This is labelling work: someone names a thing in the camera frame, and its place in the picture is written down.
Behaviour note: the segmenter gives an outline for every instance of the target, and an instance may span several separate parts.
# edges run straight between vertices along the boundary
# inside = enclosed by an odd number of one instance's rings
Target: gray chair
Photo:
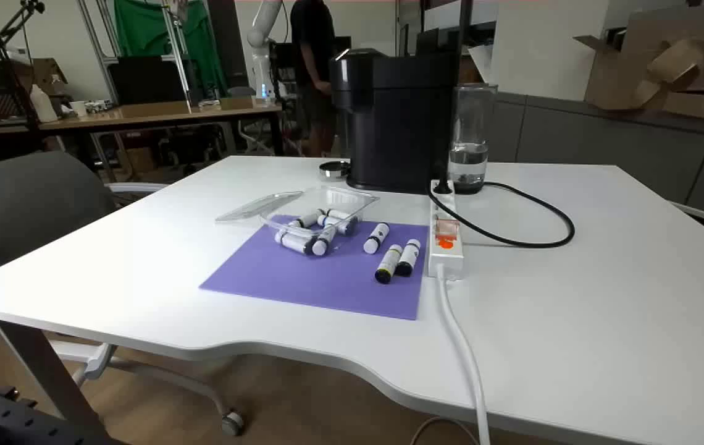
[[[115,192],[151,192],[156,185],[115,185]],[[31,152],[0,163],[0,267],[21,257],[56,236],[63,236],[109,211],[117,205],[114,192],[87,171],[75,158],[66,152]],[[213,401],[222,418],[226,435],[241,433],[241,418],[234,409],[225,409],[216,393],[201,382],[173,371],[124,361],[114,355],[110,342],[70,342],[51,340],[51,349],[61,361],[82,363],[70,375],[75,386],[88,378],[99,378],[106,366],[132,371],[141,375],[159,378],[179,386],[190,393],[200,393]]]

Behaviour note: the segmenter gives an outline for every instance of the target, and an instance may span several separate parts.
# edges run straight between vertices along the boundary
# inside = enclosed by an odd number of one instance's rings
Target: purple mat
[[[389,224],[389,234],[374,255],[361,245],[374,221],[357,219],[351,234],[337,234],[326,257],[304,257],[274,242],[268,226],[257,229],[200,288],[231,295],[259,295],[274,300],[361,310],[393,318],[416,318],[425,252],[411,276],[374,282],[374,267],[389,245],[409,236],[425,245],[425,224]]]

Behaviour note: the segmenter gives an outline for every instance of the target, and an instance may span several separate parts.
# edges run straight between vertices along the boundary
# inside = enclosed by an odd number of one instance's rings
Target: power strip
[[[455,185],[448,183],[448,192],[434,192],[439,181],[429,181],[429,190],[442,205],[455,210]],[[458,219],[445,211],[439,205],[429,200],[429,273],[437,273],[437,265],[445,267],[446,278],[463,276],[463,245],[458,236]]]

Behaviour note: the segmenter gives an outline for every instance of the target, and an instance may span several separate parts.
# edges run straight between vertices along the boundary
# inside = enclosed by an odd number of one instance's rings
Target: white power cable
[[[488,445],[490,438],[488,438],[488,418],[487,418],[487,404],[483,404],[482,375],[478,375],[478,366],[477,366],[473,351],[468,346],[468,339],[458,329],[456,317],[451,310],[448,294],[446,294],[445,265],[434,267],[434,287],[439,291],[445,323],[448,329],[448,336],[451,336],[451,342],[455,342],[458,359],[463,361],[463,372],[466,372],[466,381],[472,386],[478,445]]]

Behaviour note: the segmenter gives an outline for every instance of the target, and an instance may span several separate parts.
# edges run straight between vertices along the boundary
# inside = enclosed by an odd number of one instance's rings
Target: chair wheel
[[[226,409],[226,414],[222,418],[222,430],[225,435],[241,435],[245,433],[245,418],[236,409]]]

